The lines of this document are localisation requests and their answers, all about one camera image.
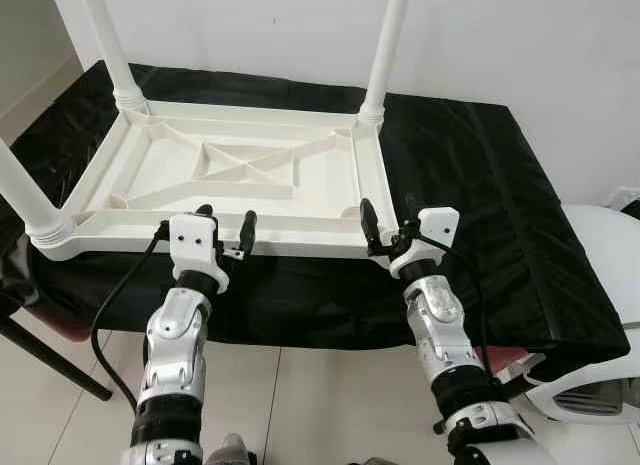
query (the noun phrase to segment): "chair leg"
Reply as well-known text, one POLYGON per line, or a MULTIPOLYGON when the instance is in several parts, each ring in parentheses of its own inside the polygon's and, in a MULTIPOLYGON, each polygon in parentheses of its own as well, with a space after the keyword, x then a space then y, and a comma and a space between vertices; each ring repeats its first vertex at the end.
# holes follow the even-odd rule
POLYGON ((0 315, 0 335, 29 352, 31 355, 46 363, 58 373, 61 373, 76 385, 96 396, 100 400, 107 401, 112 392, 89 375, 76 367, 69 360, 57 353, 47 344, 22 328, 10 317, 0 315))

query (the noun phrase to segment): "black tablecloth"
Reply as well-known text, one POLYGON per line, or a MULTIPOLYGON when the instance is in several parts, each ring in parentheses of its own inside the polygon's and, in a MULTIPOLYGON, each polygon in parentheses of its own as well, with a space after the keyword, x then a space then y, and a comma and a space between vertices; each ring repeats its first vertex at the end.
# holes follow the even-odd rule
MULTIPOLYGON (((355 113, 364 95, 360 88, 232 73, 132 69, 152 100, 355 113)), ((17 140, 16 155, 55 203, 68 195, 115 118, 111 92, 98 62, 17 140)), ((396 215, 408 217, 408 198, 460 211, 454 247, 480 274, 490 344, 545 351, 564 369, 626 353, 618 316, 509 110, 395 94, 385 106, 382 153, 396 215)), ((6 204, 0 219, 6 251, 20 222, 6 204)), ((33 306, 86 327, 136 259, 85 253, 54 263, 33 251, 41 292, 33 306)), ((442 270, 468 309, 475 342, 470 277, 450 259, 442 270)), ((105 325, 143 330, 170 286, 168 256, 152 257, 105 325)), ((412 342, 399 283, 366 260, 252 257, 220 297, 209 326, 211 339, 265 345, 360 349, 412 342)))

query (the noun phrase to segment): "wall baseboard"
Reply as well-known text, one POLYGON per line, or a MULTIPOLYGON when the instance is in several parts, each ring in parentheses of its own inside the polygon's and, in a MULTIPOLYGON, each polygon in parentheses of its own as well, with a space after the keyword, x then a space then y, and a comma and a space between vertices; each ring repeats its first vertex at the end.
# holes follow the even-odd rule
POLYGON ((36 85, 7 112, 0 115, 0 137, 12 145, 80 75, 82 66, 75 55, 36 85))

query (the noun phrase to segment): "tiled floor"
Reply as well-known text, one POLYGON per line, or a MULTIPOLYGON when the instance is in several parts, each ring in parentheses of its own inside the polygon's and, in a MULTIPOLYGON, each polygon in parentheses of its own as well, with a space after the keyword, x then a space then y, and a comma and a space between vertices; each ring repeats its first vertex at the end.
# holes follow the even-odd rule
MULTIPOLYGON (((24 326, 94 377, 88 343, 65 341, 24 312, 24 326)), ((106 354, 137 388, 141 335, 105 334, 106 354)), ((209 343, 202 444, 243 435, 266 465, 345 465, 378 455, 401 465, 450 464, 411 347, 367 352, 209 343)), ((18 465, 114 465, 128 445, 131 412, 119 393, 100 402, 0 339, 0 456, 18 465)), ((637 426, 549 422, 517 404, 559 465, 640 464, 637 426)))

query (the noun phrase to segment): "white wall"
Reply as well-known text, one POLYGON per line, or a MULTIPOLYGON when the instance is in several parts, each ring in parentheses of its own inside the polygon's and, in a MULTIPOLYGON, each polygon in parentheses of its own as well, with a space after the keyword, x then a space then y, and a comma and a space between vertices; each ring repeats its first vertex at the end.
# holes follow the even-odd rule
POLYGON ((53 0, 0 0, 0 116, 74 56, 53 0))
MULTIPOLYGON (((56 0, 85 66, 81 0, 56 0)), ((386 0, 107 0, 130 61, 364 85, 386 0)), ((511 107, 561 198, 640 184, 640 0, 412 0, 391 89, 511 107)))

